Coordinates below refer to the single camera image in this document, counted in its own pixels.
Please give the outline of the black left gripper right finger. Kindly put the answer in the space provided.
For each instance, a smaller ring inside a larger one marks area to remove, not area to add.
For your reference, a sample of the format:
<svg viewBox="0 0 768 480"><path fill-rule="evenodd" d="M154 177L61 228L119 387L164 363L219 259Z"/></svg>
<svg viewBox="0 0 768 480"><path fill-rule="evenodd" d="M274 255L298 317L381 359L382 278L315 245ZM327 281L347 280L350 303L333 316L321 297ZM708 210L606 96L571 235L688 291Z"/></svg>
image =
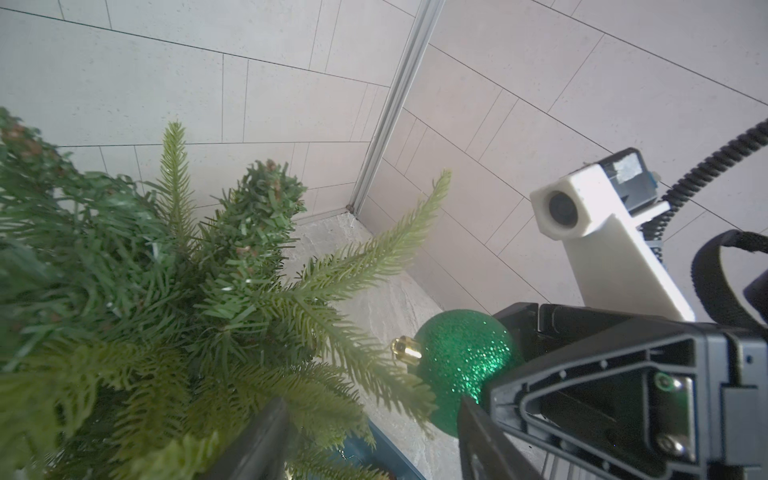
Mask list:
<svg viewBox="0 0 768 480"><path fill-rule="evenodd" d="M528 478L528 461L470 397L461 399L457 428L463 479Z"/></svg>

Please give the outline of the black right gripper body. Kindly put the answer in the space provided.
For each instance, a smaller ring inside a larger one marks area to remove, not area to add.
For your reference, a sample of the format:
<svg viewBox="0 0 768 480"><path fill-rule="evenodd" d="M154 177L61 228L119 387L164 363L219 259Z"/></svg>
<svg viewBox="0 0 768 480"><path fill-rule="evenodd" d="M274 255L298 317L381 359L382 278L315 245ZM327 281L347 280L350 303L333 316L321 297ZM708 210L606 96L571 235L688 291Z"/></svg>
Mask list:
<svg viewBox="0 0 768 480"><path fill-rule="evenodd" d="M494 379L505 433L610 479L763 479L767 329L516 303L523 362Z"/></svg>

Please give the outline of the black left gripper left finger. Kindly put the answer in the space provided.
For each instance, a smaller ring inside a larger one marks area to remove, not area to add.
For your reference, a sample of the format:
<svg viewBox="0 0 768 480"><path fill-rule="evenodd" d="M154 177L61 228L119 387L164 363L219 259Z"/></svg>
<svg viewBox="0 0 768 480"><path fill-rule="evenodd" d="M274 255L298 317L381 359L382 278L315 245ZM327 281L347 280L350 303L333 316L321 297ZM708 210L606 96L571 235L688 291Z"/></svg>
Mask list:
<svg viewBox="0 0 768 480"><path fill-rule="evenodd" d="M283 398L275 397L248 423L201 479L284 479L290 438L287 403Z"/></svg>

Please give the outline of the green glitter ball ornament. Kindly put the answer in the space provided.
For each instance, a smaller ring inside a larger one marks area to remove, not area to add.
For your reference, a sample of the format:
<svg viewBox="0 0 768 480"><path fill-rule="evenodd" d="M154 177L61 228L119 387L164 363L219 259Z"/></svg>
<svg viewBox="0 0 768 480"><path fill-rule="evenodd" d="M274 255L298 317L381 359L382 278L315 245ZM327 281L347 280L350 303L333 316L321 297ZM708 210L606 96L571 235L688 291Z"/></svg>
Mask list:
<svg viewBox="0 0 768 480"><path fill-rule="evenodd" d="M454 438L461 400L486 405L486 384L524 363L518 343L499 320L466 309L433 316L413 337L393 339L390 348L435 395L431 423Z"/></svg>

